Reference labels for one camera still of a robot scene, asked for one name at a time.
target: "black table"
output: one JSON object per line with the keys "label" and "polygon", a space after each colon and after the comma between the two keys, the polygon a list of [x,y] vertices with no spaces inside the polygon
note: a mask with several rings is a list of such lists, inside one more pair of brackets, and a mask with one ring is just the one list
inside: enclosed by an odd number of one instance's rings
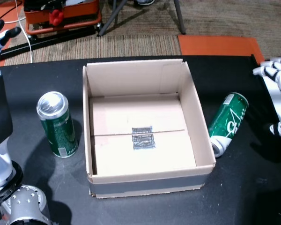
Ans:
{"label": "black table", "polygon": [[[207,124],[224,97],[242,93],[249,110],[237,135],[201,190],[98,200],[89,196],[86,176],[82,66],[88,62],[163,59],[140,57],[70,60],[1,68],[14,132],[8,141],[11,158],[23,169],[23,183],[41,188],[53,221],[61,225],[249,225],[281,222],[281,139],[262,129],[277,116],[263,82],[251,71],[251,57],[185,56]],[[36,113],[48,91],[67,96],[80,140],[70,158],[55,157]]]}

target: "can lying on side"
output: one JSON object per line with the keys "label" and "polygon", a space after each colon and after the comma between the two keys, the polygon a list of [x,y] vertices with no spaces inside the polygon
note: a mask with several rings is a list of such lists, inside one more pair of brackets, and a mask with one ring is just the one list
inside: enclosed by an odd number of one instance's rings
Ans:
{"label": "can lying on side", "polygon": [[53,153],[61,158],[73,155],[78,142],[67,98],[56,91],[48,92],[39,99],[37,113]]}
{"label": "can lying on side", "polygon": [[239,93],[229,93],[211,124],[208,126],[214,156],[220,157],[238,130],[249,103]]}

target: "open cardboard box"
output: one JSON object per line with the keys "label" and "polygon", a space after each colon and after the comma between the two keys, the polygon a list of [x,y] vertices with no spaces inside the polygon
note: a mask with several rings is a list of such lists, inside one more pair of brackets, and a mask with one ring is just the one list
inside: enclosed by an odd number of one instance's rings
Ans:
{"label": "open cardboard box", "polygon": [[87,176],[97,198],[198,189],[215,166],[182,59],[89,63],[83,119]]}

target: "robotic arm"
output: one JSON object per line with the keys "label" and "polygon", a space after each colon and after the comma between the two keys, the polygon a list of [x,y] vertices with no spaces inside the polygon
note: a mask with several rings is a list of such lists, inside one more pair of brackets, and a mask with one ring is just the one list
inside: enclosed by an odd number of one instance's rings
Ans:
{"label": "robotic arm", "polygon": [[[4,21],[0,20],[0,31]],[[16,27],[0,33],[0,54],[10,38],[21,29]],[[3,77],[0,71],[0,220],[7,225],[52,225],[44,193],[34,186],[21,185],[23,173],[20,166],[10,159],[7,141],[13,132],[13,124]]]}

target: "striped carpet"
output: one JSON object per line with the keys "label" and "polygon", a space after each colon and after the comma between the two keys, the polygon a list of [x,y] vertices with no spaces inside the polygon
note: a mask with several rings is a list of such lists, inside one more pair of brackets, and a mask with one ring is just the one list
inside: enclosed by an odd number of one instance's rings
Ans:
{"label": "striped carpet", "polygon": [[[180,0],[189,35],[229,35],[256,38],[265,58],[281,55],[281,0]],[[103,22],[112,8],[100,1]],[[34,62],[148,55],[180,55],[178,21],[172,0],[148,7],[128,1],[101,38],[96,35],[33,51]],[[11,46],[25,42],[23,35]],[[5,65],[29,63],[29,53],[7,59]]]}

